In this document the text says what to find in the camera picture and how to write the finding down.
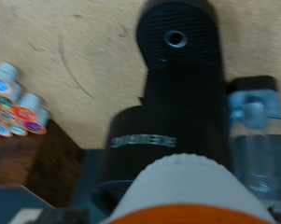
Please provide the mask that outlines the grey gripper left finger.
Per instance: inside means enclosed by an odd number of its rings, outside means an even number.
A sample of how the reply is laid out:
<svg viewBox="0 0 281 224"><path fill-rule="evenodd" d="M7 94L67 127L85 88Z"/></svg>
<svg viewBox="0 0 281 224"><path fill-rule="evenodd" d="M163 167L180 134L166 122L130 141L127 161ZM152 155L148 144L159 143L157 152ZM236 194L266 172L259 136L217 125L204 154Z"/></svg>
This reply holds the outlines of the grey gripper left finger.
<svg viewBox="0 0 281 224"><path fill-rule="evenodd" d="M8 224L90 224L89 209L24 208Z"/></svg>

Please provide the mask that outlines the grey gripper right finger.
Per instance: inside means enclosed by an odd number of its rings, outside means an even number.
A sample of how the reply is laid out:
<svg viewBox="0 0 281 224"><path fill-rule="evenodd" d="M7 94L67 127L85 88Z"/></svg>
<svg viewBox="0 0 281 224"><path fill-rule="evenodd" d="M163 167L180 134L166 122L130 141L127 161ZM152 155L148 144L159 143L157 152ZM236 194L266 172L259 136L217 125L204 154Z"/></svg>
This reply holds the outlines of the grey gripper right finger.
<svg viewBox="0 0 281 224"><path fill-rule="evenodd" d="M272 204L268 207L268 211L278 224L281 224L281 203Z"/></svg>

